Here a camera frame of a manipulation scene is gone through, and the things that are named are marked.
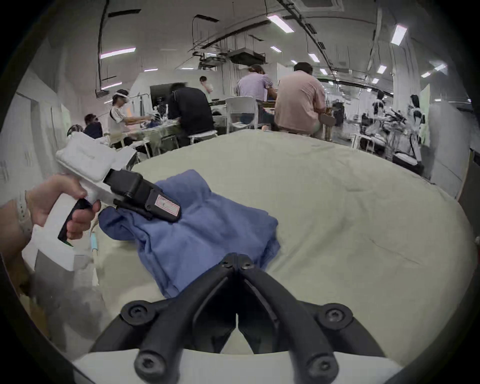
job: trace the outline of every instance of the white shirt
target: white shirt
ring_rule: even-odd
[[[113,106],[108,114],[108,133],[110,135],[115,133],[125,132],[128,129],[125,127],[125,122],[123,121],[126,116],[120,111],[120,108]],[[117,140],[110,140],[111,144],[120,141]]]

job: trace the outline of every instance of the finger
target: finger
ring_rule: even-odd
[[[78,240],[82,238],[82,232],[67,232],[67,238],[70,240]]]
[[[90,223],[95,218],[91,209],[77,209],[72,215],[72,221],[76,223]]]
[[[74,177],[67,175],[54,175],[52,177],[59,193],[67,193],[75,199],[83,199],[87,196],[87,192]]]
[[[90,229],[90,222],[88,223],[75,223],[74,221],[69,221],[67,223],[68,232],[83,232]]]
[[[97,200],[96,202],[93,203],[92,211],[94,211],[94,213],[97,213],[98,211],[100,211],[101,207],[102,207],[102,203],[100,202],[100,200]]]

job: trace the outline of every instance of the hand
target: hand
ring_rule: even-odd
[[[82,199],[87,195],[77,179],[66,175],[54,175],[38,187],[27,191],[26,202],[33,224],[45,225],[50,210],[62,193],[75,199]],[[67,223],[67,238],[80,239],[83,231],[90,229],[91,221],[100,207],[100,201],[97,200],[92,209],[77,209]]]

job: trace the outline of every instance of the pink shirt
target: pink shirt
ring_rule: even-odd
[[[275,103],[275,123],[279,128],[312,134],[325,109],[324,87],[313,76],[295,71],[280,79]]]

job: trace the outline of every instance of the white wall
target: white wall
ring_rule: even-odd
[[[456,197],[468,165],[471,122],[452,104],[430,105],[429,127],[435,158],[430,181]]]

